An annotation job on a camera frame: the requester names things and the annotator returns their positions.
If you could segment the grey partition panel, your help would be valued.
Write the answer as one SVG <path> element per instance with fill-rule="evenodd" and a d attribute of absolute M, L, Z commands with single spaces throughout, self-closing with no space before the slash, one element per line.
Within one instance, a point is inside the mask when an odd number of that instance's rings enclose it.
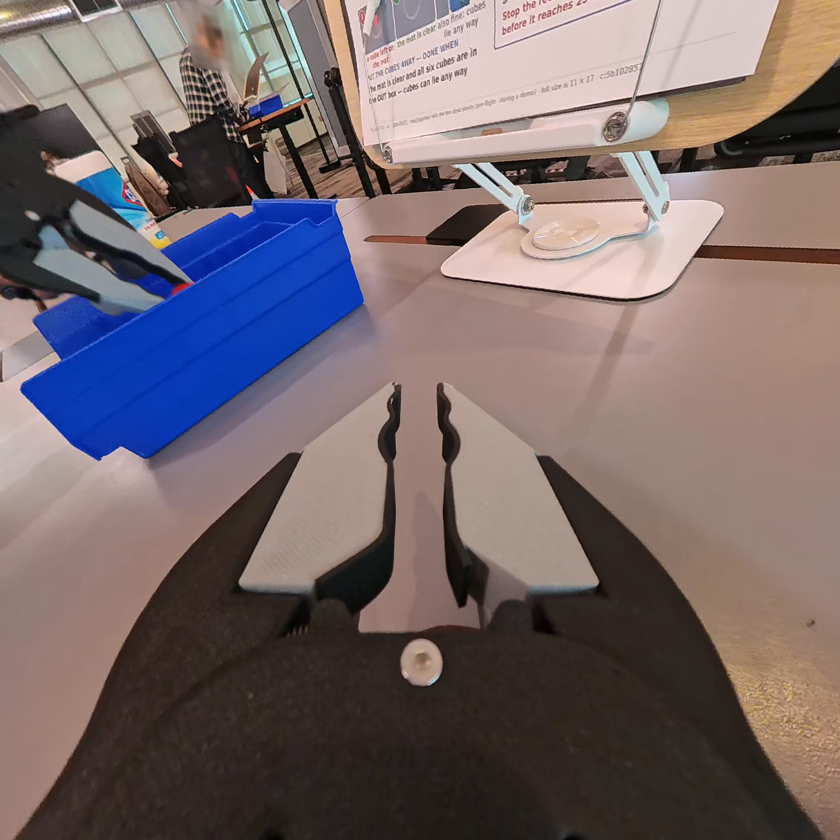
<path fill-rule="evenodd" d="M 285 22 L 293 29 L 292 41 L 295 47 L 301 49 L 302 59 L 306 64 L 304 72 L 310 82 L 312 95 L 318 104 L 332 147 L 338 156 L 345 156 L 350 150 L 323 81 L 324 72 L 338 65 L 323 2 L 279 1 L 279 5 L 283 9 Z"/>

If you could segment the silver ventilation duct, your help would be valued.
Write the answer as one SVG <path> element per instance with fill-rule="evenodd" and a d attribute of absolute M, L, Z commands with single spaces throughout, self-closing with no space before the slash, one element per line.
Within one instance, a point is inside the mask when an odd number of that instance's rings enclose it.
<path fill-rule="evenodd" d="M 88 23 L 123 11 L 120 1 L 2 1 L 1 39 Z"/>

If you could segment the black monitor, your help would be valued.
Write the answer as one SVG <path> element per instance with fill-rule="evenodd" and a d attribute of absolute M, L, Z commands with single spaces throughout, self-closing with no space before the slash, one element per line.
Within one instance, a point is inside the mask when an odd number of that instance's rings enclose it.
<path fill-rule="evenodd" d="M 42 168 L 102 148 L 66 104 L 39 110 L 33 104 L 1 113 L 2 156 Z"/>

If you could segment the black standing desk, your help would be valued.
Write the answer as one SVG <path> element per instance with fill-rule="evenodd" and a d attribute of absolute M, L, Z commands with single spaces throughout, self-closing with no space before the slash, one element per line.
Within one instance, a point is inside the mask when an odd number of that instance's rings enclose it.
<path fill-rule="evenodd" d="M 289 125 L 309 115 L 308 105 L 313 100 L 314 97 L 312 94 L 307 95 L 301 100 L 286 105 L 266 116 L 257 117 L 238 126 L 238 132 L 243 136 L 250 137 L 251 134 L 257 135 L 257 133 L 268 133 L 271 130 L 279 130 L 306 194 L 311 199 L 318 199 L 319 196 L 309 176 L 306 165 L 303 163 L 298 147 L 292 141 L 288 131 Z"/>

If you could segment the instruction sheet on stand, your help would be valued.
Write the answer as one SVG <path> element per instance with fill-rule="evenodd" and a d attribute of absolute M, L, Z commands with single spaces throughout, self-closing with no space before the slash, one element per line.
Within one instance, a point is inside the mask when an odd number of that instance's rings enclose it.
<path fill-rule="evenodd" d="M 373 164 L 411 169 L 489 161 L 563 159 L 584 154 L 671 151 L 709 145 L 748 130 L 782 110 L 823 76 L 838 57 L 838 2 L 783 1 L 773 16 L 758 67 L 745 80 L 646 98 L 630 112 L 619 140 L 606 140 L 614 104 L 566 110 L 519 121 L 491 121 L 465 138 L 433 137 L 363 143 Z"/>

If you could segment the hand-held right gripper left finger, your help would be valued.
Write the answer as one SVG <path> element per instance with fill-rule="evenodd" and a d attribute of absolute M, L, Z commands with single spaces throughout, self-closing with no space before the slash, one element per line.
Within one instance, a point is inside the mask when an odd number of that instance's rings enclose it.
<path fill-rule="evenodd" d="M 339 601 L 351 614 L 382 593 L 394 565 L 401 407 L 402 387 L 389 383 L 303 449 L 242 591 Z"/>

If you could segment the blue plastic bin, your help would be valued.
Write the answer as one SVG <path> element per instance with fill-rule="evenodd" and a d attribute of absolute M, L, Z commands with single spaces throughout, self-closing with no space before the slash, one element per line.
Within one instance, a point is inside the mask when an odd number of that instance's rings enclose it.
<path fill-rule="evenodd" d="M 20 385 L 94 459 L 156 455 L 364 302 L 335 200 L 257 200 L 164 253 L 192 286 Z"/>

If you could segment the blue white wipes canister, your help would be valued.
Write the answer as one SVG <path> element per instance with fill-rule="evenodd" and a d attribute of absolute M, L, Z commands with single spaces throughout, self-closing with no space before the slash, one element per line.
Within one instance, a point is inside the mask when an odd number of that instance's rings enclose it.
<path fill-rule="evenodd" d="M 77 185 L 107 204 L 158 250 L 172 243 L 132 187 L 113 168 L 86 175 Z"/>

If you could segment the white metal stand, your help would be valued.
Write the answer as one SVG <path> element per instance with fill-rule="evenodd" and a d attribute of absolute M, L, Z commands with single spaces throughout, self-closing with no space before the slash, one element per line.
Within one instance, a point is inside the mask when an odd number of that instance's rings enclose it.
<path fill-rule="evenodd" d="M 460 169 L 506 210 L 448 257 L 450 279 L 634 302 L 674 286 L 721 221 L 719 203 L 674 200 L 648 151 L 616 153 L 633 201 L 536 204 L 491 164 Z"/>

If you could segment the grey desk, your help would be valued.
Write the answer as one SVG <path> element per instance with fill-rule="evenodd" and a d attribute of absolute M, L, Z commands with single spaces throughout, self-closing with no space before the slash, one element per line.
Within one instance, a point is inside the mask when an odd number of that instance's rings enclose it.
<path fill-rule="evenodd" d="M 694 607 L 750 723 L 838 838 L 838 264 L 699 257 L 618 305 L 446 278 L 419 239 L 477 190 L 341 198 L 364 306 L 149 460 L 71 447 L 2 383 L 2 838 L 87 726 L 132 626 L 267 470 L 402 384 L 395 568 L 365 631 L 474 625 L 444 568 L 436 384 L 549 455 Z"/>

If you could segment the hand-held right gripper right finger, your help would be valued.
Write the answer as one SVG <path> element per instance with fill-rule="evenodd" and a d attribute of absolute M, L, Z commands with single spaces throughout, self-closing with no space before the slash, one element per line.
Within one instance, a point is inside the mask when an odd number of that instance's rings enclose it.
<path fill-rule="evenodd" d="M 437 384 L 444 552 L 456 603 L 489 625 L 504 602 L 593 595 L 600 581 L 534 449 L 451 384 Z"/>

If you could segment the black office chair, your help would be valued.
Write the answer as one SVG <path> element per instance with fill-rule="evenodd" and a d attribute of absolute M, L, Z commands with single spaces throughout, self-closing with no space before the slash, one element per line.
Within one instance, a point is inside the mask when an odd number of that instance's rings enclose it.
<path fill-rule="evenodd" d="M 785 156 L 808 163 L 815 154 L 839 151 L 839 64 L 782 110 L 714 149 L 729 165 L 758 165 Z"/>
<path fill-rule="evenodd" d="M 252 203 L 233 145 L 218 116 L 171 132 L 170 140 L 198 208 L 243 207 Z"/>

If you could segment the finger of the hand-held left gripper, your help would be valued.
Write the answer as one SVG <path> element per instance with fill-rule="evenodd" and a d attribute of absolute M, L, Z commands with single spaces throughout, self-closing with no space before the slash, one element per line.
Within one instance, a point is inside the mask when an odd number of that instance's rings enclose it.
<path fill-rule="evenodd" d="M 50 225 L 40 229 L 38 239 L 40 250 L 35 266 L 85 291 L 89 301 L 108 315 L 145 312 L 166 299 L 121 279 L 109 268 L 72 249 Z"/>
<path fill-rule="evenodd" d="M 174 287 L 193 283 L 183 270 L 133 227 L 114 221 L 94 207 L 75 201 L 67 210 L 66 222 L 73 237 L 86 250 L 121 259 L 165 279 Z"/>

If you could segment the printed instruction sheet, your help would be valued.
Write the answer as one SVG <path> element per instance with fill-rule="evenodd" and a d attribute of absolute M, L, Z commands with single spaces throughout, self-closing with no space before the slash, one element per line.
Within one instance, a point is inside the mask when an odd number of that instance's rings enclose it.
<path fill-rule="evenodd" d="M 366 143 L 750 77 L 775 1 L 346 2 Z"/>

